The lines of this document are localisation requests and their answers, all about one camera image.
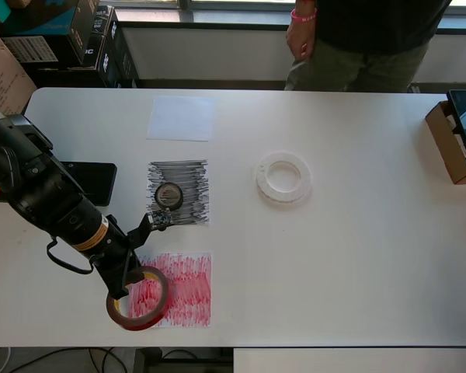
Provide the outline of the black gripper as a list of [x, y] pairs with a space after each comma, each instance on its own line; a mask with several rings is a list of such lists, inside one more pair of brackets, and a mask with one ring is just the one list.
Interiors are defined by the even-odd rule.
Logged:
[[121, 299], [129, 294], [125, 281], [127, 284], [136, 284], [144, 280], [141, 267], [127, 271], [125, 277], [124, 268], [129, 252], [127, 237], [114, 227], [109, 227], [104, 238], [89, 250], [89, 259], [94, 257], [93, 263], [99, 269], [99, 275], [113, 299]]

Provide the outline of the person's right hand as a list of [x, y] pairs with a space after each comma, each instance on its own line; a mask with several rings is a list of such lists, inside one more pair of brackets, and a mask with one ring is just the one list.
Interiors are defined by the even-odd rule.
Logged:
[[287, 29], [287, 45], [295, 61], [310, 58], [315, 45], [315, 20], [305, 23], [292, 21]]

